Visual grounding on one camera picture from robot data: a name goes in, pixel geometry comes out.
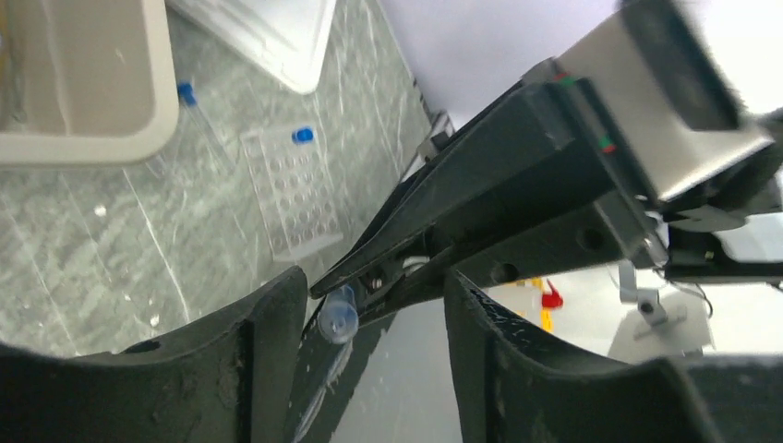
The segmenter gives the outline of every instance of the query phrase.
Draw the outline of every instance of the silver metal plate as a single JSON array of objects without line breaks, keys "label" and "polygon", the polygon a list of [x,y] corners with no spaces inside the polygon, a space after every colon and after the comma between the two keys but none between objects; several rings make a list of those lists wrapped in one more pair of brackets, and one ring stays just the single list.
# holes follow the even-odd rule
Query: silver metal plate
[{"label": "silver metal plate", "polygon": [[670,106],[617,14],[559,62],[593,82],[658,200],[672,200],[771,143],[752,119],[737,131],[692,131]]}]

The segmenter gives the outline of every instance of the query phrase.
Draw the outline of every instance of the yellow object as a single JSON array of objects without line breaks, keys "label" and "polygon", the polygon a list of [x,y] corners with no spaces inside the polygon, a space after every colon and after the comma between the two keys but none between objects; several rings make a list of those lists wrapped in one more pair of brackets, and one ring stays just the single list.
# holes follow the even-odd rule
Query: yellow object
[{"label": "yellow object", "polygon": [[544,293],[544,279],[540,277],[535,277],[533,279],[523,279],[514,282],[514,284],[517,286],[527,286],[527,283],[530,283],[531,286],[538,288],[541,293]]},{"label": "yellow object", "polygon": [[554,325],[552,325],[552,313],[548,309],[541,311],[541,329],[546,332],[551,332],[555,329]]}]

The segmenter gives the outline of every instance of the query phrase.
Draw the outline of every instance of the green marking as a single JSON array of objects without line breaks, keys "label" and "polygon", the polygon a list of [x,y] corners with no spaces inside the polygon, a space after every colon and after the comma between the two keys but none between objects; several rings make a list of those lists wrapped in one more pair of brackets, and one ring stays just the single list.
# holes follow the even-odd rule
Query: green marking
[{"label": "green marking", "polygon": [[606,147],[609,147],[609,146],[613,145],[613,144],[614,144],[614,142],[612,142],[612,141],[611,141],[611,138],[609,138],[609,136],[604,136],[604,137],[602,137],[602,138],[601,138],[601,139],[598,141],[598,144],[599,144],[599,145],[601,146],[601,148],[603,149],[603,148],[606,148]]},{"label": "green marking", "polygon": [[576,83],[576,79],[571,76],[565,76],[560,79],[559,83],[563,86],[571,86],[572,84]]}]

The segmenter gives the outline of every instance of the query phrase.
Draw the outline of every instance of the red object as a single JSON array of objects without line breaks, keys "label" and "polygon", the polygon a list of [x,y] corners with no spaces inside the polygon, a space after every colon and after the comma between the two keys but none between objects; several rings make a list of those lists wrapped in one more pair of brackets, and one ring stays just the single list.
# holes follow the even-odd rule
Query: red object
[{"label": "red object", "polygon": [[549,292],[541,294],[541,307],[545,309],[558,309],[562,307],[563,300],[558,290],[555,289],[555,286],[549,280],[547,280],[547,285],[549,286]]}]

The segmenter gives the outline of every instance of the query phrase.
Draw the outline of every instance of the white plastic tray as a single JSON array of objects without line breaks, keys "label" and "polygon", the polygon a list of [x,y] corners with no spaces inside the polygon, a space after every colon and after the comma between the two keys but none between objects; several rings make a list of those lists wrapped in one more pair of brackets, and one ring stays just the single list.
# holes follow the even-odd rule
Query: white plastic tray
[{"label": "white plastic tray", "polygon": [[0,127],[0,165],[137,162],[163,147],[179,115],[163,2],[8,5],[18,118]]},{"label": "white plastic tray", "polygon": [[[315,137],[295,144],[291,136],[301,127],[312,128]],[[310,124],[242,135],[274,261],[297,262],[343,240],[320,139],[318,127]]]},{"label": "white plastic tray", "polygon": [[320,79],[336,0],[167,0],[300,94]]}]

